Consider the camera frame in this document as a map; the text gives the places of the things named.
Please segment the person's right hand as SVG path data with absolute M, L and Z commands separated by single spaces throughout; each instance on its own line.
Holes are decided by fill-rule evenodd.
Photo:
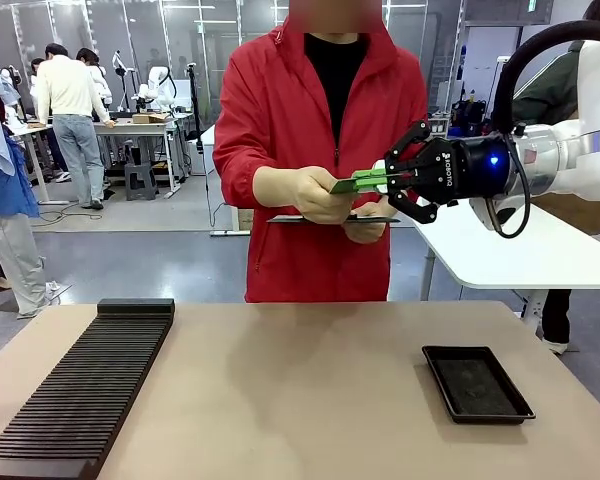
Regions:
M 336 179 L 322 167 L 263 166 L 255 172 L 252 188 L 254 197 L 264 207 L 293 207 L 313 223 L 342 225 L 352 211 L 356 195 L 332 195 L 335 184 Z

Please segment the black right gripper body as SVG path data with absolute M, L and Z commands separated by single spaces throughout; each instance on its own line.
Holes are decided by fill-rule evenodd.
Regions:
M 491 198 L 505 192 L 511 173 L 509 149 L 499 136 L 448 140 L 430 137 L 416 156 L 423 165 L 411 186 L 427 201 Z

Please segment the person's left hand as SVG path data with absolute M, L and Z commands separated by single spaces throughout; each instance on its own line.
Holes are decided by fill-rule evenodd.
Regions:
M 354 209 L 351 214 L 358 217 L 393 217 L 396 210 L 385 200 L 367 202 Z M 385 223 L 345 223 L 342 225 L 346 236 L 358 244 L 372 244 L 383 236 Z

